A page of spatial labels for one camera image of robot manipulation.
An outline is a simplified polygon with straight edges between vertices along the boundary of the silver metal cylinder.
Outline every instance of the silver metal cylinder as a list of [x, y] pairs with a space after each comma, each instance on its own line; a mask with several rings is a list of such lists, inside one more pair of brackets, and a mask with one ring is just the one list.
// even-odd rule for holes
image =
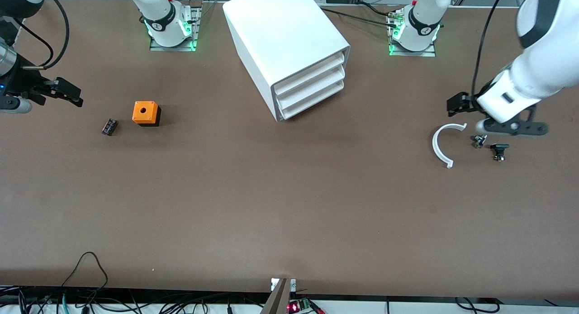
[[16, 63], [17, 54], [0, 38], [0, 76], [8, 73]]

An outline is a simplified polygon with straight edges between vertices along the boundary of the stepped side of white box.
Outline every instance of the stepped side of white box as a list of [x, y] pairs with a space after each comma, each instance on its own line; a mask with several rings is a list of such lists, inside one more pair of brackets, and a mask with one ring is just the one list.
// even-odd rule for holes
[[344, 87], [350, 45], [313, 0], [223, 5], [237, 53], [276, 120]]

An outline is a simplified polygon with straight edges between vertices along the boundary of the white plastic drawer unit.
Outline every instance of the white plastic drawer unit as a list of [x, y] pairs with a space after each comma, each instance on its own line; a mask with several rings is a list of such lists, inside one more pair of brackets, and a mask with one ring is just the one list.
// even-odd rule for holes
[[278, 121], [344, 87], [350, 45], [314, 0], [223, 5], [237, 53]]

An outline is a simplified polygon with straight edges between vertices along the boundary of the brown tabletop surface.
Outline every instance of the brown tabletop surface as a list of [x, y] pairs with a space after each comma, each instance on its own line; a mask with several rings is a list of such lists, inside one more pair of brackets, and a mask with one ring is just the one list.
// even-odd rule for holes
[[[91, 250], [111, 287], [267, 291], [285, 276], [318, 294], [579, 299], [579, 90], [540, 103], [546, 136], [490, 137], [511, 144], [502, 163], [471, 146], [481, 114], [446, 115], [488, 9], [448, 10], [436, 58], [388, 56], [384, 27], [330, 14], [351, 44], [345, 88], [277, 123], [222, 5], [196, 52], [149, 52], [130, 0], [62, 4], [70, 44], [45, 76], [85, 105], [0, 116], [1, 284], [60, 285]], [[515, 13], [495, 13], [479, 87], [521, 52]], [[60, 50], [54, 3], [27, 24]], [[47, 55], [27, 33], [17, 51]], [[159, 103], [160, 127], [131, 121], [137, 100]], [[448, 123], [469, 124], [440, 136], [451, 169], [432, 151]], [[70, 283], [102, 283], [95, 261]]]

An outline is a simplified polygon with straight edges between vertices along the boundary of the orange and black box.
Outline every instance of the orange and black box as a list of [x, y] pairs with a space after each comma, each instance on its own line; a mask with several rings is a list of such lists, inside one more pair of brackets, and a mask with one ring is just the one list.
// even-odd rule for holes
[[161, 107], [155, 101], [136, 101], [133, 122], [140, 126], [159, 126]]

